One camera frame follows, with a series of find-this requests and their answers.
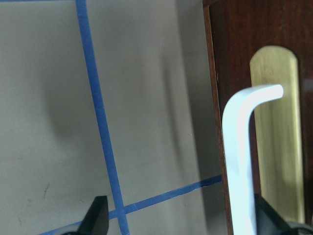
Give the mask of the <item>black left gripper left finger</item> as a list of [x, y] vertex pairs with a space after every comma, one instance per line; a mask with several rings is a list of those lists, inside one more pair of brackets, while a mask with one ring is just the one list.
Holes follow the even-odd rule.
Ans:
[[77, 233], [80, 235], [106, 235], [108, 230], [109, 210], [107, 196], [96, 196]]

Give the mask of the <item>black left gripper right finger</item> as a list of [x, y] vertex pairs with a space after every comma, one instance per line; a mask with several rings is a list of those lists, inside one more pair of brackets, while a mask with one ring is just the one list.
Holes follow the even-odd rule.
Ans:
[[254, 194], [258, 235], [288, 235], [291, 227], [259, 194]]

